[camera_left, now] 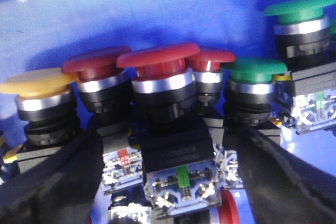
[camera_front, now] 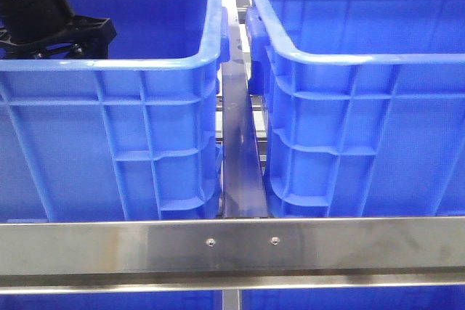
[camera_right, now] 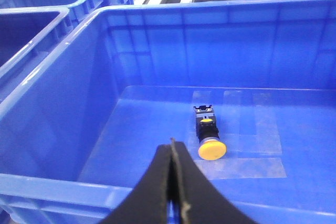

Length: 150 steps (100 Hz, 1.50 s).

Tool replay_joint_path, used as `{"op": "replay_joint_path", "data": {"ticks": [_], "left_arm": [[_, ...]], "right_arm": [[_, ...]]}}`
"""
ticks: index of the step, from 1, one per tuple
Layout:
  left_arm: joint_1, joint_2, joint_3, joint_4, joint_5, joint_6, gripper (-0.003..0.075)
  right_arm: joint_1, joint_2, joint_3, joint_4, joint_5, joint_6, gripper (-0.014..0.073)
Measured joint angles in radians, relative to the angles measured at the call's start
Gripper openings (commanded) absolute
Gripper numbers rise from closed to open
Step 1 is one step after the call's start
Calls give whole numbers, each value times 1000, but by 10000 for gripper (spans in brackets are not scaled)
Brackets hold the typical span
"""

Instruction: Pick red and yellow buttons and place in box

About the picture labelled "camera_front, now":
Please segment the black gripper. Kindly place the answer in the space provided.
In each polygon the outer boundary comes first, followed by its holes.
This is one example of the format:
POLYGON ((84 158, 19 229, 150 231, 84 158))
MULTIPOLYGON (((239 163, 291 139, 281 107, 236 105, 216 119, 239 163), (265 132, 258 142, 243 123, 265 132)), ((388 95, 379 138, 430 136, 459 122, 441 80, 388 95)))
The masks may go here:
POLYGON ((78 15, 68 0, 1 0, 6 60, 106 59, 116 34, 111 19, 78 15))

